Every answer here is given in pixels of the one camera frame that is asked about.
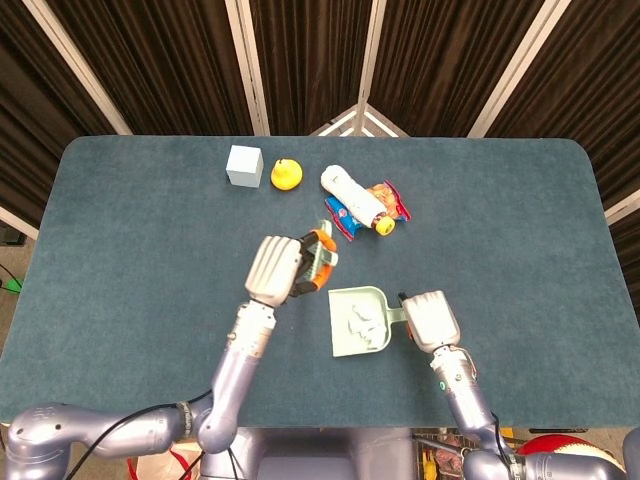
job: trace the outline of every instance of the white cube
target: white cube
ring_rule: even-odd
[[[259,148],[231,146],[227,175],[232,185],[258,188],[262,167],[262,151]]]

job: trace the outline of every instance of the dark curtain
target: dark curtain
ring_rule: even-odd
[[[38,227],[65,147],[114,131],[22,2],[0,18],[0,204]]]
[[[411,136],[466,136],[542,0],[389,0],[369,103]]]
[[[611,236],[640,323],[640,210],[611,225]]]
[[[640,188],[640,2],[571,2],[487,136],[566,137],[605,208]]]
[[[370,0],[251,0],[272,135],[308,135],[358,101]]]
[[[134,133],[253,133],[222,0],[49,5]]]

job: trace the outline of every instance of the yellow rubber duck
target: yellow rubber duck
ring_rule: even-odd
[[[302,167],[292,158],[281,158],[271,170],[271,183],[279,190],[291,190],[302,181]]]

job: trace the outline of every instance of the light green dustpan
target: light green dustpan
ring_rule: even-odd
[[[391,324],[406,321],[376,287],[329,290],[329,309],[334,357],[379,352],[391,341]]]

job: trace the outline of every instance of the yellow cap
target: yellow cap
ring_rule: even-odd
[[[271,183],[280,190],[291,190],[302,181],[302,167],[292,158],[281,158],[271,170]]]
[[[396,222],[391,217],[382,217],[376,223],[376,232],[382,236],[389,235],[394,228],[396,228]]]

